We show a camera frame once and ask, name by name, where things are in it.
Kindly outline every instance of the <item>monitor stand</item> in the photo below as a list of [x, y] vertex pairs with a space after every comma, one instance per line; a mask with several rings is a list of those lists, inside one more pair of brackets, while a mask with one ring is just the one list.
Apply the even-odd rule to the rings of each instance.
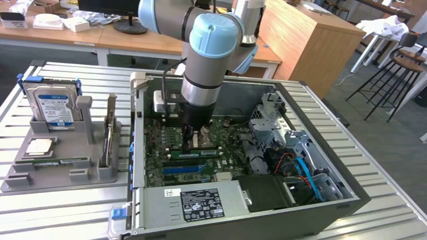
[[147, 32], [147, 28], [143, 27], [139, 21], [132, 21], [132, 17], [128, 17], [128, 20], [119, 20], [113, 23], [113, 28], [125, 34], [143, 34]]

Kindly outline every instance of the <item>motherboard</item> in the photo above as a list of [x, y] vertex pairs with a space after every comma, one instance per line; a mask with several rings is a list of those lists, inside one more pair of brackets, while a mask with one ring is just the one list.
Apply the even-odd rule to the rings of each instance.
[[191, 152], [181, 150], [179, 119], [144, 121], [147, 186], [163, 187], [229, 181], [252, 174], [235, 135], [239, 124], [229, 117], [213, 118], [191, 142]]

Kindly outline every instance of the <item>aluminum table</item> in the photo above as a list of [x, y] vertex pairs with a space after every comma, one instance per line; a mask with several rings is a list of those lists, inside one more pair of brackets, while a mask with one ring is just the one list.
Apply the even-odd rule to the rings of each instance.
[[[127, 201], [128, 143], [131, 128], [131, 68], [47, 62], [31, 66], [25, 75], [75, 79], [83, 95], [92, 96], [92, 120], [107, 113], [109, 93], [117, 94], [116, 116], [123, 123], [117, 182], [56, 189], [47, 192], [0, 192], [0, 239], [5, 240], [100, 240], [107, 239], [108, 215], [113, 205]], [[371, 196], [371, 202], [349, 217], [339, 219], [319, 235], [323, 239], [427, 239], [427, 216], [379, 163], [307, 86], [283, 81], [297, 105], [311, 119], [329, 146]], [[296, 129], [301, 128], [287, 112]], [[32, 110], [20, 88], [14, 87], [0, 108], [0, 182], [29, 130]]]

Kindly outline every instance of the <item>monitor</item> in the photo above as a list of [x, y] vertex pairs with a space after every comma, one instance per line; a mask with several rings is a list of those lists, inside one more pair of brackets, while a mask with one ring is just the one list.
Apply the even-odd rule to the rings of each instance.
[[79, 9], [128, 16], [128, 20], [119, 20], [113, 23], [113, 28], [125, 34], [143, 34], [147, 32], [147, 28], [132, 19], [139, 16], [139, 4], [140, 0], [79, 0]]

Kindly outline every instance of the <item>white cloth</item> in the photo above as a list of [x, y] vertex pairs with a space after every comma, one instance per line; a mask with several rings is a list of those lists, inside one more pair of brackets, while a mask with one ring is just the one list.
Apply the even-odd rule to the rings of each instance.
[[403, 34], [409, 31], [408, 26], [399, 22], [396, 15], [372, 21], [363, 20], [356, 27], [365, 32], [363, 38], [371, 34], [377, 34], [396, 41], [399, 41]]

